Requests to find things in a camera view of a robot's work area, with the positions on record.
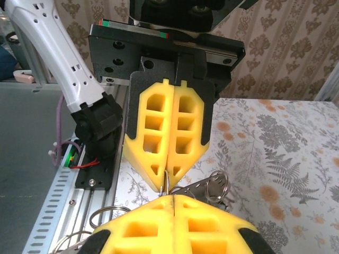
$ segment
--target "floral tablecloth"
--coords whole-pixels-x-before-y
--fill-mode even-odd
[[[230,212],[252,222],[277,254],[339,253],[333,103],[220,99],[210,147],[179,185],[218,169],[232,184]],[[123,157],[115,204],[134,209],[157,197]]]

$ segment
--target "white plastic housing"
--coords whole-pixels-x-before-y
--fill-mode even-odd
[[[53,0],[6,0],[10,19],[47,64],[73,112],[100,100],[104,89],[92,76],[59,18]]]

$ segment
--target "gray surface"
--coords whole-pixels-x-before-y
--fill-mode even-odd
[[[3,88],[0,83],[0,253],[21,253],[55,176],[48,150],[56,139],[60,91]],[[74,131],[63,107],[63,138]]]

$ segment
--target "yellow 3d printed part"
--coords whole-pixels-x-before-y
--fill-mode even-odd
[[[136,138],[125,135],[123,154],[154,191],[164,185],[165,169],[172,189],[207,151],[203,112],[204,102],[186,81],[173,86],[164,79],[140,93]]]
[[[95,241],[100,234],[105,238]],[[160,197],[100,226],[83,248],[93,248],[91,242],[101,250],[95,254],[252,254],[253,244],[271,250],[249,222],[181,195]]]

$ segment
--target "red wire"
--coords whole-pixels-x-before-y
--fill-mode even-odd
[[[98,160],[95,158],[95,160],[93,160],[93,161],[90,162],[90,163],[87,163],[87,164],[84,164],[84,165],[81,165],[81,166],[73,166],[73,167],[70,167],[70,169],[87,168],[87,167],[91,167],[91,166],[98,165],[99,163],[100,163],[100,161],[98,161]]]

